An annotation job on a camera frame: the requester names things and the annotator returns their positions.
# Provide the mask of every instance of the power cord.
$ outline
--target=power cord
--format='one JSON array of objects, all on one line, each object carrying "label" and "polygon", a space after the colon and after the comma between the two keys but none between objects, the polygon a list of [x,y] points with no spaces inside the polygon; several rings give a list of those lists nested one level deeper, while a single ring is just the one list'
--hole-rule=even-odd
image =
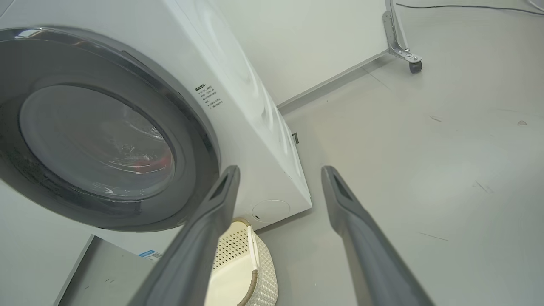
[{"label": "power cord", "polygon": [[541,10],[541,11],[544,11],[544,7],[542,7],[542,5],[544,5],[544,3],[537,4],[537,3],[535,3],[533,0],[527,0],[527,1],[529,1],[529,3],[530,3],[532,6],[538,8],[538,9]]},{"label": "power cord", "polygon": [[410,8],[410,9],[436,9],[436,8],[479,8],[479,9],[492,9],[492,10],[508,10],[508,11],[521,11],[524,13],[529,13],[538,16],[544,16],[544,13],[537,13],[535,11],[528,11],[522,9],[512,9],[512,8],[498,8],[498,7],[486,7],[483,5],[457,5],[457,4],[447,4],[447,5],[433,5],[431,7],[413,7],[411,5],[397,3],[398,6]]}]

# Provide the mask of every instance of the wall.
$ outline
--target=wall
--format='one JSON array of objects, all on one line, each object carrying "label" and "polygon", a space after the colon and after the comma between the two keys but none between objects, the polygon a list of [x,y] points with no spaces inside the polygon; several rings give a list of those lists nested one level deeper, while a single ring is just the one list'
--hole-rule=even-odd
[{"label": "wall", "polygon": [[387,49],[384,0],[211,0],[276,105]]},{"label": "wall", "polygon": [[0,17],[2,17],[13,1],[14,0],[0,0]]}]

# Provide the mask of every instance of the warning label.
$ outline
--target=warning label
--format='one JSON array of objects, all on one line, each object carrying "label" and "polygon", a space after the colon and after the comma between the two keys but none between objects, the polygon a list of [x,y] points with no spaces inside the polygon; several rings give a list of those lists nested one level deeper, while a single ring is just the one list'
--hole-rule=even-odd
[{"label": "warning label", "polygon": [[141,253],[140,255],[138,255],[140,257],[143,257],[143,258],[147,258],[151,261],[157,261],[159,260],[163,255],[159,252],[155,252],[154,250],[149,250],[147,252],[144,252],[144,253]]},{"label": "warning label", "polygon": [[195,90],[209,109],[218,107],[223,103],[221,98],[217,97],[217,91],[211,85],[202,84],[195,88]]}]

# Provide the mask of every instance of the floor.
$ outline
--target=floor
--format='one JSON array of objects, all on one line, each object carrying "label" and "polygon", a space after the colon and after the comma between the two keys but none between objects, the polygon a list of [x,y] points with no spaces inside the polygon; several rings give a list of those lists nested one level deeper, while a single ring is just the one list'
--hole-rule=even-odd
[{"label": "floor", "polygon": [[[436,305],[541,304],[544,18],[399,10],[421,73],[385,56],[285,115],[314,207],[258,232],[276,266],[277,306],[355,305],[324,204],[326,164]],[[61,305],[123,305],[152,267],[103,241],[89,254]]]}]

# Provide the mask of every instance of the white woven basket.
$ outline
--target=white woven basket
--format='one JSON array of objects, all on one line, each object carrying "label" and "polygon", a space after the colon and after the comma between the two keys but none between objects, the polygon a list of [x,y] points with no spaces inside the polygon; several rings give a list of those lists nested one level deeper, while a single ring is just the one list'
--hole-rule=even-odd
[{"label": "white woven basket", "polygon": [[277,280],[264,242],[244,222],[233,222],[217,246],[205,306],[274,306]]}]

